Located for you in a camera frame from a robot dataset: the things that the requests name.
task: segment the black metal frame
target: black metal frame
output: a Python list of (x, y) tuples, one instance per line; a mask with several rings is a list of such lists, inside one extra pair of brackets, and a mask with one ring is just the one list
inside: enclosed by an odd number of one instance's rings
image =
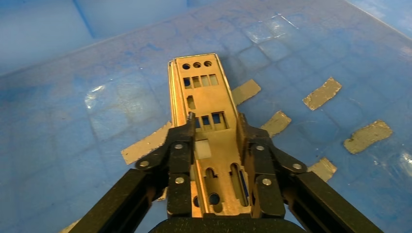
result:
[(137, 161), (70, 232), (134, 232), (166, 187), (169, 218), (151, 233), (305, 232), (283, 219), (284, 203), (308, 232), (382, 232), (302, 162), (276, 148), (265, 130), (249, 126), (243, 114), (238, 132), (251, 214), (191, 218), (195, 117), (190, 113), (186, 125), (170, 129), (163, 146)]

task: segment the tape strip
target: tape strip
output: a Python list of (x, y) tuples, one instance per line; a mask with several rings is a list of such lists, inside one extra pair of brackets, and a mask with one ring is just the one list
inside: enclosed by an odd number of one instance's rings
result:
[(282, 111), (276, 112), (268, 122), (266, 122), (261, 129), (266, 130), (270, 137), (282, 132), (292, 120)]
[(255, 80), (251, 79), (232, 90), (233, 102), (235, 105), (239, 105), (256, 95), (259, 91), (260, 86)]
[(388, 138), (391, 134), (391, 128), (382, 120), (377, 120), (354, 132), (350, 139), (344, 141), (343, 145), (350, 153), (356, 154), (373, 143)]
[(318, 175), (324, 182), (327, 182), (332, 178), (333, 174), (338, 169), (333, 165), (327, 158), (322, 158), (319, 162), (308, 167), (308, 171), (313, 171)]
[(315, 110), (333, 98), (341, 88), (342, 85), (330, 77), (321, 87), (304, 98), (303, 102), (308, 108)]
[(69, 233), (69, 231), (80, 221), (77, 220), (75, 222), (73, 222), (72, 224), (70, 224), (68, 227), (64, 228), (63, 230), (61, 230), (59, 233)]
[(154, 149), (160, 147), (165, 142), (167, 132), (171, 127), (172, 124), (168, 121), (166, 125), (153, 134), (122, 150), (121, 154), (123, 155), (126, 164), (131, 164)]

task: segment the round hole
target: round hole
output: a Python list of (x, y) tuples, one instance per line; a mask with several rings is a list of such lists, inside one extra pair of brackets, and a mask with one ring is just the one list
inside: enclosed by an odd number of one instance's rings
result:
[(193, 198), (193, 204), (194, 206), (199, 207), (199, 200), (197, 200), (197, 196)]
[(218, 195), (217, 193), (212, 193), (212, 194), (210, 194), (210, 196), (209, 196), (209, 203), (210, 203), (211, 205), (217, 205), (217, 204), (219, 204), (219, 202), (220, 202), (220, 197), (219, 197), (219, 195)]

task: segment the rectangular cutout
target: rectangular cutout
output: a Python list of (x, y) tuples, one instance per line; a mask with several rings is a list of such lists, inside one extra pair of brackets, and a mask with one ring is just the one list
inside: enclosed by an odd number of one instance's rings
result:
[(202, 80), (202, 86), (210, 86), (209, 79), (207, 78), (207, 75), (200, 76), (200, 79)]
[(209, 116), (202, 116), (202, 123), (203, 123), (204, 130), (212, 129), (212, 125), (210, 124), (210, 121), (209, 121)]
[(196, 109), (193, 96), (188, 96), (188, 107), (192, 110)]
[(224, 112), (212, 113), (213, 124), (216, 130), (227, 129), (226, 119), (224, 118)]
[(191, 89), (190, 78), (183, 78), (183, 83), (185, 84), (185, 89)]
[(216, 74), (209, 74), (209, 77), (210, 77), (210, 82), (212, 83), (212, 86), (219, 85)]
[(198, 88), (198, 87), (201, 87), (201, 86), (202, 86), (202, 85), (200, 85), (199, 76), (192, 77), (192, 79), (193, 79), (193, 86), (194, 86), (194, 88)]
[(200, 123), (199, 123), (199, 118), (198, 117), (196, 117), (195, 126), (196, 126), (197, 129), (200, 129)]
[(212, 151), (210, 150), (209, 140), (200, 140), (194, 142), (194, 148), (196, 150), (196, 159), (205, 159), (212, 157)]

